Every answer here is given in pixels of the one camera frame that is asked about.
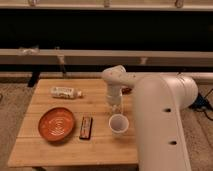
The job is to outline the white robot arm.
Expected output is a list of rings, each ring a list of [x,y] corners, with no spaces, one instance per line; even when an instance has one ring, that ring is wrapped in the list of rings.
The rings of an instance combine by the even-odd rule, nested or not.
[[[180,111],[196,100],[189,76],[128,73],[121,65],[102,72],[110,105],[121,102],[121,88],[132,89],[132,113],[139,171],[192,171]]]

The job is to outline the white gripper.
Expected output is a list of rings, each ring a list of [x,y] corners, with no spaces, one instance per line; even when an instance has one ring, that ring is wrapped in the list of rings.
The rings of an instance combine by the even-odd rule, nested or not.
[[[122,113],[122,91],[120,86],[108,85],[106,100],[111,113]]]

